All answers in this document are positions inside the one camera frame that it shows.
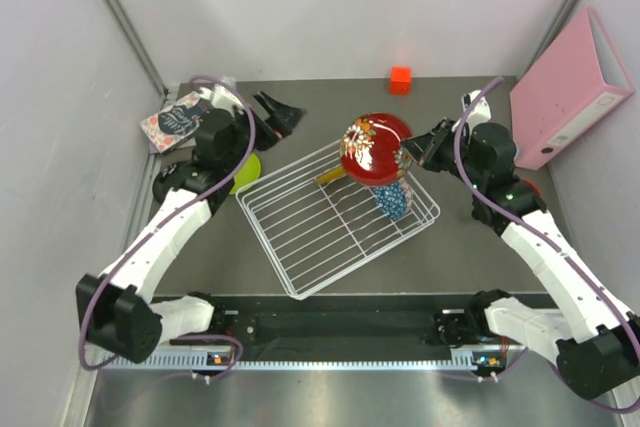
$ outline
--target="red block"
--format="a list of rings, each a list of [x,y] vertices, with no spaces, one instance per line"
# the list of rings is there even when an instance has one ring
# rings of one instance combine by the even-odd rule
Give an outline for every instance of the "red block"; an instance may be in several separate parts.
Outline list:
[[[407,95],[411,87],[411,69],[409,67],[392,67],[389,91],[392,95]]]

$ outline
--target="white wall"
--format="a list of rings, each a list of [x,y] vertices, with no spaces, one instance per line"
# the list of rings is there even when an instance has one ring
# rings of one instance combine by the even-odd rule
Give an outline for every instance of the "white wall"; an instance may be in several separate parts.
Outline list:
[[[122,248],[158,96],[102,0],[0,0],[0,424],[60,418],[74,288]]]
[[[522,74],[562,0],[121,0],[163,79]]]
[[[593,5],[640,88],[638,0]],[[621,299],[640,312],[640,94],[636,93],[551,164],[579,252]]]

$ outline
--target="floral pattern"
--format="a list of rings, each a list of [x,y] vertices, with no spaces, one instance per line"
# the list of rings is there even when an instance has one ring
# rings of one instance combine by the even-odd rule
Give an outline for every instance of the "floral pattern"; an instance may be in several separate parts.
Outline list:
[[[413,159],[411,158],[411,154],[402,147],[396,150],[393,155],[398,165],[398,178],[400,178],[407,173],[407,170],[409,170],[411,164],[413,164]]]
[[[362,117],[349,126],[340,142],[340,155],[358,154],[373,147],[376,131],[371,122]]]

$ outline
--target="pink box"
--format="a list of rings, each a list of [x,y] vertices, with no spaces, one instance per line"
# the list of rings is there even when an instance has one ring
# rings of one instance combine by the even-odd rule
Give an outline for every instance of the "pink box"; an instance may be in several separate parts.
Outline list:
[[[598,14],[584,8],[511,91],[516,166],[539,169],[634,91]]]

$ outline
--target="dish rack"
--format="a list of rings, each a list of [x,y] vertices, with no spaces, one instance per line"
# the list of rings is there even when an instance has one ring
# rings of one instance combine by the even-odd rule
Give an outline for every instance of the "dish rack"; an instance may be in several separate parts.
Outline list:
[[[340,166],[339,141],[242,187],[236,198],[285,292],[303,300],[423,231],[440,207],[408,173],[413,203],[398,221],[371,189],[345,176],[314,179]]]

